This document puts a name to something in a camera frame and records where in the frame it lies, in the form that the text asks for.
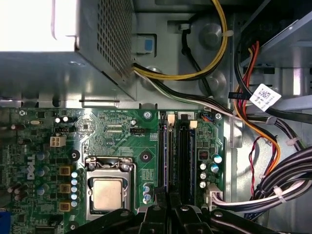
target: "power connector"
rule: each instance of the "power connector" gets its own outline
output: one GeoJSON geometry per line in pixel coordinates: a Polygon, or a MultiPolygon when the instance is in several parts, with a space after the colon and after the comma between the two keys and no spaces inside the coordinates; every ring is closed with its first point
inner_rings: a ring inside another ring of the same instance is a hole
{"type": "Polygon", "coordinates": [[[213,204],[213,194],[223,199],[223,192],[215,184],[209,184],[207,186],[205,197],[205,202],[208,205],[209,211],[212,211],[217,208],[216,205],[213,204]]]}

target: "white wire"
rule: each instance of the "white wire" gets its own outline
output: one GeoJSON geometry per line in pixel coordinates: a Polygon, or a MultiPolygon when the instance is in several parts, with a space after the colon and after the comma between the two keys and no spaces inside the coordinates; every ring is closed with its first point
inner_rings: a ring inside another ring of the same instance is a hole
{"type": "Polygon", "coordinates": [[[218,107],[212,105],[212,104],[209,104],[209,103],[205,103],[203,101],[197,101],[197,100],[190,100],[190,99],[186,99],[186,98],[181,98],[181,97],[177,97],[177,96],[174,96],[174,95],[171,95],[171,94],[168,94],[166,93],[164,90],[162,90],[161,88],[159,88],[157,85],[155,85],[150,79],[148,79],[146,76],[142,75],[141,73],[135,71],[135,73],[145,79],[147,82],[149,82],[151,85],[153,85],[160,93],[162,93],[163,95],[165,95],[166,97],[168,98],[171,98],[171,99],[174,99],[174,100],[177,100],[177,101],[182,101],[182,102],[186,102],[186,103],[191,103],[191,104],[199,104],[199,105],[202,105],[202,106],[205,106],[205,107],[208,107],[210,109],[213,109],[215,111],[218,111],[219,113],[222,113],[226,116],[229,116],[231,118],[234,118],[234,119],[237,119],[237,120],[241,120],[239,117],[236,117],[235,115],[233,114],[230,114],[230,113],[227,113],[221,109],[219,109],[218,107]]]}
{"type": "MultiPolygon", "coordinates": [[[[285,191],[282,192],[282,195],[286,195],[294,190],[296,190],[297,188],[299,188],[305,181],[301,180],[301,181],[297,181],[296,183],[294,183],[291,187],[289,187],[288,189],[286,189],[285,191]]],[[[240,206],[240,205],[254,205],[256,203],[260,203],[260,202],[264,202],[264,201],[270,201],[272,199],[278,198],[277,195],[274,196],[270,196],[267,198],[263,198],[263,199],[259,199],[259,200],[254,200],[254,201],[242,201],[242,202],[225,202],[220,200],[216,194],[213,194],[213,203],[216,205],[220,205],[220,206],[240,206]]]]}

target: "blue tab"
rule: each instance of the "blue tab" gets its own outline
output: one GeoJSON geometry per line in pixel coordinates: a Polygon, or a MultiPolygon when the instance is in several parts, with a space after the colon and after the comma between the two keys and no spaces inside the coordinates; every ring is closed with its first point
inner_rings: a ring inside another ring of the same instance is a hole
{"type": "Polygon", "coordinates": [[[10,212],[0,212],[0,234],[10,234],[11,214],[10,212]]]}

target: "white connector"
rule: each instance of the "white connector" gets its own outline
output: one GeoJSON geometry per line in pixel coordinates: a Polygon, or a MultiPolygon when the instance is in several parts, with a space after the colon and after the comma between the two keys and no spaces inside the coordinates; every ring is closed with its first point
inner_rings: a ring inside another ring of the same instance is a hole
{"type": "Polygon", "coordinates": [[[66,145],[66,136],[57,134],[50,137],[50,147],[63,147],[66,145]]]}
{"type": "Polygon", "coordinates": [[[209,211],[212,211],[216,208],[216,205],[213,204],[213,194],[223,199],[223,192],[215,184],[209,184],[207,186],[205,197],[205,202],[208,205],[209,211]]]}

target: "cable tie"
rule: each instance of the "cable tie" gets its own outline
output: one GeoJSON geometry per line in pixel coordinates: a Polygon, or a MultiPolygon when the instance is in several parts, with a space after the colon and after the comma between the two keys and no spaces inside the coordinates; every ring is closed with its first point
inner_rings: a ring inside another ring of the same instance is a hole
{"type": "Polygon", "coordinates": [[[224,37],[232,37],[234,35],[234,31],[233,30],[228,30],[228,31],[225,31],[224,33],[222,33],[222,35],[224,37]]]}
{"type": "Polygon", "coordinates": [[[268,124],[268,125],[275,125],[277,121],[277,118],[274,117],[274,116],[270,116],[268,117],[267,121],[265,122],[265,124],[268,124]]]}
{"type": "Polygon", "coordinates": [[[282,203],[286,203],[286,200],[284,199],[284,197],[283,197],[283,195],[282,195],[283,190],[282,190],[280,187],[276,186],[276,185],[275,185],[273,188],[274,188],[273,191],[274,191],[274,193],[277,195],[278,199],[279,199],[282,203]]]}
{"type": "Polygon", "coordinates": [[[293,146],[296,144],[296,141],[301,140],[299,137],[295,137],[293,139],[286,140],[286,145],[293,146]]]}

